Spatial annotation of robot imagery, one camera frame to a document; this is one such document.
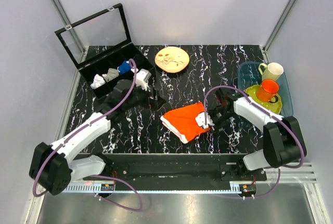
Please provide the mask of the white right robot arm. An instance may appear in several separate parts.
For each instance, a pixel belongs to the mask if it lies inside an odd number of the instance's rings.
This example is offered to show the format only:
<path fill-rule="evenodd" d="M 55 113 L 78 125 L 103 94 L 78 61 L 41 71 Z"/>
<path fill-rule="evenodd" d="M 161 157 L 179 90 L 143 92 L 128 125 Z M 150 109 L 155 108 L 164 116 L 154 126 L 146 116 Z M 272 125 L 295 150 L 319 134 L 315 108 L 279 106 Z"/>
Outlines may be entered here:
<path fill-rule="evenodd" d="M 256 103 L 244 91 L 232 86 L 215 86 L 204 96 L 204 124 L 211 126 L 239 115 L 263 134 L 263 149 L 247 154 L 236 167 L 241 180 L 249 180 L 260 168 L 300 168 L 307 151 L 298 120 L 275 114 Z"/>

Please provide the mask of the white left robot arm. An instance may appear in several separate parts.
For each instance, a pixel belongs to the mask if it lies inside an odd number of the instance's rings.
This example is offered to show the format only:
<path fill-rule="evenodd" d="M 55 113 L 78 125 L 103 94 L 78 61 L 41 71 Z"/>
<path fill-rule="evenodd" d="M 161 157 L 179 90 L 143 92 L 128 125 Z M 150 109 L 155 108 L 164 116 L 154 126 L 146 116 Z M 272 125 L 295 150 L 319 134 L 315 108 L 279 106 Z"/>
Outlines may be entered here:
<path fill-rule="evenodd" d="M 147 83 L 130 80 L 117 82 L 104 102 L 82 125 L 63 138 L 34 149 L 29 176 L 34 179 L 33 195 L 39 197 L 37 185 L 52 195 L 60 194 L 70 182 L 97 176 L 107 180 L 112 175 L 113 162 L 101 153 L 92 153 L 83 159 L 76 156 L 92 141 L 108 132 L 112 124 L 120 122 L 126 111 L 143 107 L 160 109 L 164 100 Z"/>

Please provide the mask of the orange underwear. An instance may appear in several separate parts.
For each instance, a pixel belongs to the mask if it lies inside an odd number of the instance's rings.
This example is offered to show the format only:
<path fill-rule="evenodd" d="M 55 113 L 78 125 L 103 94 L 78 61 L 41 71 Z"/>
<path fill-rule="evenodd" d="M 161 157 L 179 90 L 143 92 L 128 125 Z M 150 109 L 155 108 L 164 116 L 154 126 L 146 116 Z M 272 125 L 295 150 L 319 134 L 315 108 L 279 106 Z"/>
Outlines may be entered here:
<path fill-rule="evenodd" d="M 197 136 L 208 132 L 210 127 L 203 129 L 195 121 L 195 117 L 204 112 L 202 102 L 171 110 L 160 117 L 162 124 L 170 130 L 183 144 L 187 144 Z"/>

